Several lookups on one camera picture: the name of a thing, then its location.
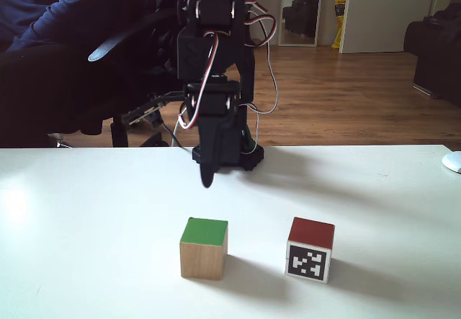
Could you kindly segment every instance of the white mouse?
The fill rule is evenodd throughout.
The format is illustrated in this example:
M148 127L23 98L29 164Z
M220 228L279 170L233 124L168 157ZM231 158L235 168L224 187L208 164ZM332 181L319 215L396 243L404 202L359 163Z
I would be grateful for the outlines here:
M448 169L461 174L461 152L449 153L442 162Z

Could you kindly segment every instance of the red block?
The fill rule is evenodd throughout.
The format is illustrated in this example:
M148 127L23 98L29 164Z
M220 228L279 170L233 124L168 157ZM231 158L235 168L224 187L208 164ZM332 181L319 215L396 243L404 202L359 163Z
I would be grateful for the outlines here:
M295 217L287 242L285 273L326 283L333 239L334 225Z

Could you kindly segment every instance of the mirror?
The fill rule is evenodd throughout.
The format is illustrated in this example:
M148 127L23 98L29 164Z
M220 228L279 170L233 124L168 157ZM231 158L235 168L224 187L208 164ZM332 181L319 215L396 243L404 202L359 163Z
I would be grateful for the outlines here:
M322 0L282 0L279 45L315 47Z

